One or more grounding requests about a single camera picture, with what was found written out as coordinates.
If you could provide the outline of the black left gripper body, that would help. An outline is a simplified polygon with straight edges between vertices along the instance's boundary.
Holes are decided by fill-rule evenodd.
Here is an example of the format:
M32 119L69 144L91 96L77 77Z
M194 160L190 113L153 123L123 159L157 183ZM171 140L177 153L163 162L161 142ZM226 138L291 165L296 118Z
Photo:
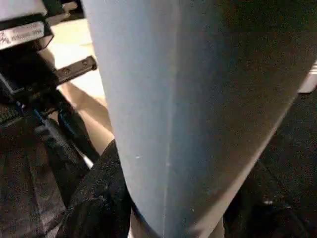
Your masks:
M41 14L0 23L0 102L24 104L56 90L57 86L96 70L92 56L56 69L43 51L53 32Z

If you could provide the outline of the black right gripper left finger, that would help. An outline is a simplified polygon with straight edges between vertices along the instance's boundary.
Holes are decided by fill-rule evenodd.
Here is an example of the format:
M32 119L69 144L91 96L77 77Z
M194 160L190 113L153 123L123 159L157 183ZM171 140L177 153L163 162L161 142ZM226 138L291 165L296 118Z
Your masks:
M62 238L126 238L132 200L115 140L73 193L60 225Z

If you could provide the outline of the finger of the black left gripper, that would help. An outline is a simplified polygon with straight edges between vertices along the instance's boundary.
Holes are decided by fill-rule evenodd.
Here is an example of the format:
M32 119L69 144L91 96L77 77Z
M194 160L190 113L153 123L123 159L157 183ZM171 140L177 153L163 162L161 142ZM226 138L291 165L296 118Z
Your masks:
M57 119L66 137L92 162L96 162L100 155L90 140L84 121L69 103L60 105Z
M87 173L87 165L82 156L67 140L55 120L42 120L41 125L35 128L35 133L59 157L59 162L66 163L79 174Z

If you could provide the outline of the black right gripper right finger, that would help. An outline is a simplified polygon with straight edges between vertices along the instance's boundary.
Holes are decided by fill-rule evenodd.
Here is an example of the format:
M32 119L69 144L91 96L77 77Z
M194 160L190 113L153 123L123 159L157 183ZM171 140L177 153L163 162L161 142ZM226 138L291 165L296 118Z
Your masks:
M301 216L269 170L257 162L227 208L226 238L315 238L317 227Z

